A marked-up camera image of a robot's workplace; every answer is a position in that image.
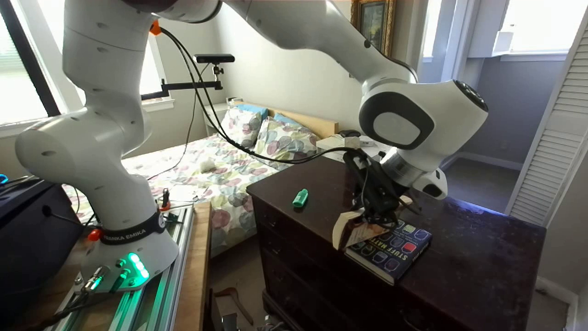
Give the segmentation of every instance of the white robotic arm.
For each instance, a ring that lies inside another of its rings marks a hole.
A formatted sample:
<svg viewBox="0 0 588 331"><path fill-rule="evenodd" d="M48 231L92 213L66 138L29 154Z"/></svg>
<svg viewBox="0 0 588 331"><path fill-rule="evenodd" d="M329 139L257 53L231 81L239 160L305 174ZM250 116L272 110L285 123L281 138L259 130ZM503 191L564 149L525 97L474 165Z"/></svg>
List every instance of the white robotic arm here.
<svg viewBox="0 0 588 331"><path fill-rule="evenodd" d="M158 222L145 178L121 165L143 136L139 71L147 31L156 16L206 22L220 0L66 0L62 66L86 92L79 112L46 119L16 139L20 161L40 178L79 187L105 231L84 276L105 270L99 290L130 290L165 270L178 250ZM362 82L360 125L402 150L384 163L400 185L456 152L483 123L485 106L457 82L417 84L413 73L382 57L329 0L226 0L246 22L281 47L331 55ZM136 253L143 281L119 279L117 261Z"/></svg>

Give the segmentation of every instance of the black case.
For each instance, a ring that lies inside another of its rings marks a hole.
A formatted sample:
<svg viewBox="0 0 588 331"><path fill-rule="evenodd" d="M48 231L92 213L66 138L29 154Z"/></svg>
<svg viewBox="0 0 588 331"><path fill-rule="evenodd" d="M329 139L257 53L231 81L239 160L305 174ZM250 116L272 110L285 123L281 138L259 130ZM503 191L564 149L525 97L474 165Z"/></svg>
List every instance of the black case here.
<svg viewBox="0 0 588 331"><path fill-rule="evenodd" d="M38 178L0 185L0 327L59 272L81 233L60 185Z"/></svg>

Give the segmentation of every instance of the window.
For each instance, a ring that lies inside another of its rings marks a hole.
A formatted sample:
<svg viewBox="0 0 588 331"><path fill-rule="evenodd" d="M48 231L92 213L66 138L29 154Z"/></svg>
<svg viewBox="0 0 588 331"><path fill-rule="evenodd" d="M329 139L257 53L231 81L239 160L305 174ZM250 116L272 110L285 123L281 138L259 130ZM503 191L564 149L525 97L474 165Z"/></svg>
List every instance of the window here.
<svg viewBox="0 0 588 331"><path fill-rule="evenodd" d="M26 71L20 55L0 14L0 125L29 123L48 112Z"/></svg>
<svg viewBox="0 0 588 331"><path fill-rule="evenodd" d="M509 53L568 53L588 0L511 0L500 35Z"/></svg>
<svg viewBox="0 0 588 331"><path fill-rule="evenodd" d="M59 51L62 51L62 22L64 22L64 0L37 0L44 20L48 22L53 40L59 47ZM151 46L152 44L152 36L149 36L147 42L147 49L145 49L145 59L143 59L143 73L141 73L141 93L154 93L154 92L162 92L162 79L158 73L158 66L156 66L156 47Z"/></svg>
<svg viewBox="0 0 588 331"><path fill-rule="evenodd" d="M441 14L441 2L443 0L428 0L428 5L426 5L426 22L424 22L424 35L422 35L422 57L424 59L433 57L435 31L437 31L439 14Z"/></svg>
<svg viewBox="0 0 588 331"><path fill-rule="evenodd" d="M84 103L84 93L79 90L62 71L60 51L62 51L62 18L64 18L64 0L11 0L4 2L2 7L11 7L15 11L11 16L18 20L22 31L26 33L26 42L31 47L38 64L38 73L42 75L44 88L38 88L29 79L27 70L7 33L5 22L0 22L0 127L2 134L15 134L22 127L46 117L48 112L66 114L77 110ZM160 92L160 57L156 53L154 40L149 38L143 73L141 73L141 93ZM46 101L40 101L37 92L51 95L53 106L48 108ZM173 103L143 103L147 110L169 108Z"/></svg>

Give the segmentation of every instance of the book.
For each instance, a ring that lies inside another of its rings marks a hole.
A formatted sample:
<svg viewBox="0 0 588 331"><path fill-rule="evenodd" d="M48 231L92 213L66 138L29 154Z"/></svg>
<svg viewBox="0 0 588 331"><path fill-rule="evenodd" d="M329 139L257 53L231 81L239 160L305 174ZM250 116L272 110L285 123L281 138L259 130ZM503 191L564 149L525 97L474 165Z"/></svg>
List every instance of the book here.
<svg viewBox="0 0 588 331"><path fill-rule="evenodd" d="M428 248L430 239L432 233L424 228L399 222L386 233L349 244L345 255L384 283L395 285Z"/></svg>

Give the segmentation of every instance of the black cable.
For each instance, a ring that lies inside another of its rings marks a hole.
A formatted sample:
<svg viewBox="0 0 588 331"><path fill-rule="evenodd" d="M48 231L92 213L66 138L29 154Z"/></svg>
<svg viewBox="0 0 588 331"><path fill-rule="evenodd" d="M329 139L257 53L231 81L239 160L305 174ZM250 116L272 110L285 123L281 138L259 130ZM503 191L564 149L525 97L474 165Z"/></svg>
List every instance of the black cable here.
<svg viewBox="0 0 588 331"><path fill-rule="evenodd" d="M53 213L53 209L49 206L42 206L40 211L46 217L53 217L53 218L64 220L64 222L68 222L72 226L79 226L79 222L75 218Z"/></svg>
<svg viewBox="0 0 588 331"><path fill-rule="evenodd" d="M364 207L364 209L367 209L367 206L366 206L367 178L369 178L369 173L366 173L366 178L364 178L364 184L362 184L362 207Z"/></svg>
<svg viewBox="0 0 588 331"><path fill-rule="evenodd" d="M68 314L86 309L90 305L95 305L103 299L90 299L90 292L81 290L79 296L75 296L64 309L60 309L59 312L55 312L53 316L44 318L42 321L38 321L33 327L27 327L26 331L44 331L55 323L59 323L62 318L66 318Z"/></svg>
<svg viewBox="0 0 588 331"><path fill-rule="evenodd" d="M95 213L92 213L92 217L84 222L84 228L90 226L92 218L95 218Z"/></svg>
<svg viewBox="0 0 588 331"><path fill-rule="evenodd" d="M79 215L79 207L81 207L81 198L79 198L79 189L77 187L73 187L73 193L75 193L75 215Z"/></svg>
<svg viewBox="0 0 588 331"><path fill-rule="evenodd" d="M162 33L174 42L174 46L180 49L180 53L184 53L184 60L189 59L189 62L191 62L191 66L195 68L198 79L204 81L202 75L200 75L200 71L198 71L198 66L196 66L196 62L193 60L193 57L189 55L187 47L185 47L171 31L167 31L167 29L162 27ZM187 71L189 71L191 81L196 82L195 77L193 77L193 73L191 73L191 66L189 66L189 64L185 64L185 66L187 66ZM200 103L200 106L202 106L202 110L204 110L206 106L204 106L204 101L202 101L202 97L200 97L200 93L198 93L198 88L195 88L195 95L198 97L198 103ZM207 99L207 103L209 103L209 106L211 106L211 110L213 110L213 114L215 114L217 123L220 123L220 119L217 117L217 112L215 112L215 108L213 108L211 97L209 97L209 93L207 93L207 88L204 88L204 95L206 95L206 99ZM316 152L316 154L312 154L312 156L298 158L298 160L268 158L268 156L257 154L257 152L253 152L253 150L250 150L250 149L244 149L241 143L233 141L233 139L224 132L222 125L217 125L215 121L211 121L211 117L209 117L209 114L207 114L206 110L204 110L204 116L206 116L207 121L213 125L213 128L219 132L219 136L222 136L230 145L233 145L235 149L239 149L239 150L242 150L242 152L246 152L246 154L250 154L250 156L255 156L255 158L261 158L261 160L268 160L268 161L305 163L305 161L316 160L316 158L320 158L320 156L323 156L323 154L327 154L327 152L354 150L354 149L351 149L351 147L334 147L334 149L327 149L327 150Z"/></svg>
<svg viewBox="0 0 588 331"><path fill-rule="evenodd" d="M187 62L187 55L185 55L184 51L180 51L180 55L182 55L182 59L184 59L184 62L185 62L185 66L187 66L187 71L189 71L189 75L191 75L191 79L193 79L193 73L191 73L189 62ZM173 163L171 167L167 167L167 169L163 169L163 171L160 171L160 173L156 173L156 174L151 174L147 180L152 180L152 178L156 178L156 176L160 176L160 174L163 174L163 173L167 173L167 171L171 171L171 169L174 169L176 165L182 163L182 160L184 160L184 156L185 156L185 152L187 152L187 143L189 143L189 138L191 138L191 128L193 128L195 117L196 117L196 103L193 101L191 119L189 119L189 125L187 125L185 141L184 141L184 150L182 150L180 158L176 160L176 163Z"/></svg>
<svg viewBox="0 0 588 331"><path fill-rule="evenodd" d="M13 178L13 180L9 180L7 184L2 184L2 185L0 185L0 195L9 193L11 189L15 189L15 187L18 187L20 184L29 182L29 180L37 180L37 176Z"/></svg>

